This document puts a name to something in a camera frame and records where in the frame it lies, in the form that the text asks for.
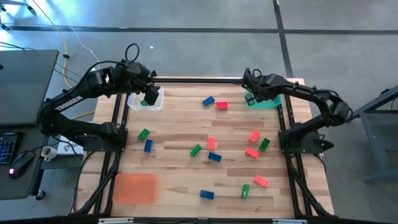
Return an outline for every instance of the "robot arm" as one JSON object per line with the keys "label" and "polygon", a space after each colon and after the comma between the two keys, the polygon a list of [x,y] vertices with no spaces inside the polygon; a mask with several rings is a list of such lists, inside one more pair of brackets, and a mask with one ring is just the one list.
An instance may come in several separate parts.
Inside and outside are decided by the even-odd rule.
{"label": "robot arm", "polygon": [[97,151],[105,142],[118,142],[122,133],[114,123],[103,124],[74,121],[61,114],[62,111],[87,98],[105,95],[108,98],[118,93],[144,93],[144,99],[153,105],[159,95],[150,71],[138,62],[122,61],[116,66],[87,72],[79,83],[52,99],[47,99],[39,113],[41,131],[46,135],[63,135],[84,146],[86,151]]}
{"label": "robot arm", "polygon": [[[285,149],[302,146],[308,134],[314,133],[322,127],[342,125],[351,111],[351,108],[335,91],[317,89],[315,86],[310,88],[299,85],[298,82],[291,83],[284,77],[276,74],[260,74],[256,77],[247,68],[243,76],[242,87],[253,93],[254,99],[257,102],[269,99],[274,100],[278,94],[285,94],[314,102],[319,107],[321,115],[305,123],[295,123],[289,130],[280,131],[282,133],[279,136],[280,143],[284,153],[289,152],[289,150]],[[309,136],[312,139],[308,140],[313,141],[316,138],[315,135],[310,134]],[[327,148],[322,148],[324,151],[331,147],[333,147],[333,144],[329,142]]]}

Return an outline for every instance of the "keyboard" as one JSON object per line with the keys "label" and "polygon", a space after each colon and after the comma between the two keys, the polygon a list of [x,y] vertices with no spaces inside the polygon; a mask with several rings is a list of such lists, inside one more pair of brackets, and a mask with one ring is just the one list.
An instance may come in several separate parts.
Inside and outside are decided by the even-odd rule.
{"label": "keyboard", "polygon": [[12,162],[23,136],[20,132],[0,133],[0,165],[9,165]]}

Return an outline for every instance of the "small white container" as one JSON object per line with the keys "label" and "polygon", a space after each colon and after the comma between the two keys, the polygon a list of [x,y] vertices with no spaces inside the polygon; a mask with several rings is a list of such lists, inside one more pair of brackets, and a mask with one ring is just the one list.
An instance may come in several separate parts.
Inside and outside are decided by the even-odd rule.
{"label": "small white container", "polygon": [[139,95],[133,93],[129,96],[129,100],[127,104],[133,110],[147,110],[147,111],[161,111],[163,109],[163,101],[164,101],[164,89],[161,87],[159,90],[159,96],[154,105],[152,106],[142,106],[141,101],[144,100],[145,94],[140,93]]}

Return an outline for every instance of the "white mug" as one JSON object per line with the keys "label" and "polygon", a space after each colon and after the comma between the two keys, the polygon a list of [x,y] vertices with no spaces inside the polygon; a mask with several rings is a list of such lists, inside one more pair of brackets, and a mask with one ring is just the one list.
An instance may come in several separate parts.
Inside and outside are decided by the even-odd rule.
{"label": "white mug", "polygon": [[44,161],[48,162],[57,156],[57,150],[50,146],[44,146],[42,149],[42,157]]}

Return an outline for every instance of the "yellow cable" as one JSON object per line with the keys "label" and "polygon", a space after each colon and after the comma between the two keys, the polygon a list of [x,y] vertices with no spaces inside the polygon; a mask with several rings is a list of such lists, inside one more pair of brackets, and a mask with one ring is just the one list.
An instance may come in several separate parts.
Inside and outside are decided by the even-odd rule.
{"label": "yellow cable", "polygon": [[95,112],[95,111],[92,111],[92,112],[89,112],[89,113],[85,113],[85,114],[81,114],[81,115],[78,115],[78,116],[76,116],[76,117],[74,117],[74,118],[72,118],[72,119],[78,119],[78,118],[81,118],[81,117],[84,117],[84,116],[93,114],[94,112]]}
{"label": "yellow cable", "polygon": [[[40,9],[40,11],[43,12],[43,14],[49,19],[49,21],[52,23],[52,25],[54,26],[54,28],[57,30],[57,32],[59,33],[62,42],[63,42],[63,46],[65,48],[65,54],[68,54],[68,47],[67,47],[67,43],[65,42],[65,39],[63,38],[63,35],[61,34],[60,30],[58,30],[58,27],[52,22],[52,20],[49,18],[49,16],[43,11],[43,9],[36,3],[35,0],[33,0],[33,2],[35,3],[35,5]],[[69,83],[69,81],[67,80],[67,58],[65,57],[65,61],[63,63],[63,79],[65,80],[65,83],[67,83],[67,85],[69,86],[69,88],[72,88],[71,84]]]}

